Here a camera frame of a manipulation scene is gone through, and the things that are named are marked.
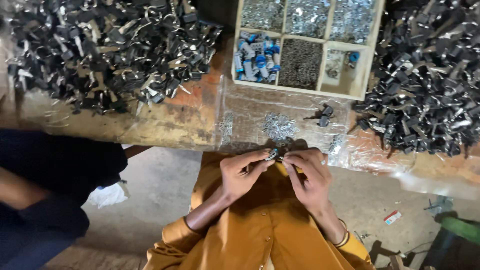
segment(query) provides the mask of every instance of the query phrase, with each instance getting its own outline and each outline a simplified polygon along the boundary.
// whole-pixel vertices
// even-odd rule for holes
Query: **wooden table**
[[[297,120],[297,143],[304,146],[327,152],[334,136],[342,136],[344,145],[331,155],[330,165],[388,174],[400,179],[407,190],[480,199],[479,147],[473,148],[468,159],[428,153],[394,153],[389,157],[372,132],[347,134],[357,117],[350,110],[350,100],[235,85],[229,72],[231,46],[232,39],[223,43],[212,59],[210,74],[202,81],[184,84],[191,95],[179,90],[174,99],[152,106],[131,101],[130,112],[124,114],[101,116],[83,110],[73,115],[71,106],[63,101],[52,100],[45,92],[16,95],[4,80],[0,82],[0,127],[41,129],[54,135],[131,145],[242,153],[268,145],[262,132],[265,115],[282,113]],[[5,73],[6,67],[0,67],[0,74]],[[335,118],[325,128],[310,119],[323,104],[335,109]],[[230,112],[234,114],[232,143],[225,145],[218,123]]]

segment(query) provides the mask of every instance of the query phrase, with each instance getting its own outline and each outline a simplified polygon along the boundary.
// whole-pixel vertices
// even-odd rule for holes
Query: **dark blue clothing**
[[[0,202],[0,270],[38,269],[84,236],[80,206],[126,166],[119,144],[0,129],[0,167],[52,192],[21,211]]]

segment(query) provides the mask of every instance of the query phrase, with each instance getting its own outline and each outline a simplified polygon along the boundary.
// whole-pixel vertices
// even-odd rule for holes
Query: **bangle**
[[[350,239],[350,232],[347,229],[347,225],[345,224],[345,222],[343,220],[341,220],[341,219],[338,219],[338,220],[340,222],[342,222],[342,225],[345,228],[345,235],[343,236],[343,240],[340,243],[338,243],[336,245],[333,245],[334,247],[337,247],[337,248],[345,245]]]

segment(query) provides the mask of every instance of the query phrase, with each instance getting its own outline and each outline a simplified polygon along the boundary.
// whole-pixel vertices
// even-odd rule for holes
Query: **wooden tray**
[[[330,0],[330,9],[328,12],[328,19],[326,24],[326,29],[324,33],[324,38],[313,38],[313,37],[303,37],[296,35],[287,35],[285,34],[285,22],[287,20],[287,5],[288,0],[284,1],[284,18],[282,33],[265,31],[272,39],[280,38],[280,58],[282,57],[282,47],[285,39],[302,39],[311,42],[318,42],[323,44],[323,55],[322,62],[320,65],[320,73],[318,77],[318,83],[315,90],[307,90],[301,88],[292,88],[278,85],[278,73],[275,82],[271,84],[267,83],[254,83],[249,81],[236,80],[238,77],[237,72],[235,71],[235,65],[232,65],[232,78],[234,83],[247,86],[256,86],[256,87],[266,87],[279,90],[294,91],[300,93],[324,95],[331,97],[339,98],[348,98],[355,100],[364,100],[365,93],[367,91],[367,84],[370,76],[370,69],[372,67],[373,56],[375,53],[375,46],[377,43],[378,29],[380,28],[381,17],[384,9],[385,0],[376,0],[374,6],[373,22],[371,25],[370,34],[367,37],[366,45],[357,45],[350,44],[338,41],[330,41],[330,30],[333,23],[333,15],[335,11],[336,0]],[[262,30],[243,28],[241,27],[241,12],[243,9],[243,0],[239,1],[238,10],[237,10],[237,21],[235,28],[235,42],[240,37],[240,31],[244,30],[249,33],[260,33]],[[351,72],[341,72],[338,84],[331,84],[332,81],[325,75],[325,66],[326,66],[326,57],[328,49],[336,49],[341,51],[358,51],[360,53],[360,58],[358,59],[355,69],[352,69]],[[233,46],[233,52],[237,52],[238,48],[235,45]]]

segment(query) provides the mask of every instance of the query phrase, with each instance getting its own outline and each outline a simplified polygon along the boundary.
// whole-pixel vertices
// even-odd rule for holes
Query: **floor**
[[[91,225],[79,244],[144,256],[161,239],[162,227],[188,212],[201,156],[201,152],[153,147],[129,159],[121,176],[128,181],[130,198],[102,209],[86,203],[83,209]],[[435,195],[400,190],[393,178],[330,170],[335,178],[330,200],[349,230],[362,238],[377,267],[385,267],[391,253],[415,248],[416,261],[425,254],[422,251],[428,250],[440,228],[432,214],[423,210]],[[480,221],[476,205],[454,199],[454,210],[464,219]],[[402,217],[387,225],[383,219],[395,210]]]

